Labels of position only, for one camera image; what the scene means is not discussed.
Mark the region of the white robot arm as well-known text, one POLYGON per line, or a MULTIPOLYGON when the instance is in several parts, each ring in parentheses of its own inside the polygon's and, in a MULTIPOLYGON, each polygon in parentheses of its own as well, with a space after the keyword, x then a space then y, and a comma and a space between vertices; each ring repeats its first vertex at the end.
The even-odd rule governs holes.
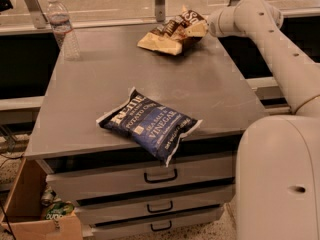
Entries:
POLYGON ((320 240, 320 66, 281 32, 282 22, 264 0, 208 18, 211 35, 255 43, 291 109, 255 121, 241 138, 237 240, 320 240))

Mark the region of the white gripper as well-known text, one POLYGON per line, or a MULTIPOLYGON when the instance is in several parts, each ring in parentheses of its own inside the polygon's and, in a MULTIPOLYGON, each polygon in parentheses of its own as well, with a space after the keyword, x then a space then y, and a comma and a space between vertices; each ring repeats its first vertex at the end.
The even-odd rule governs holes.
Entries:
POLYGON ((209 30, 214 37, 235 36, 238 28, 234 22, 234 11, 234 7, 220 8, 208 16, 207 22, 201 20, 192 24, 185 29, 185 33, 188 37, 204 37, 209 30))

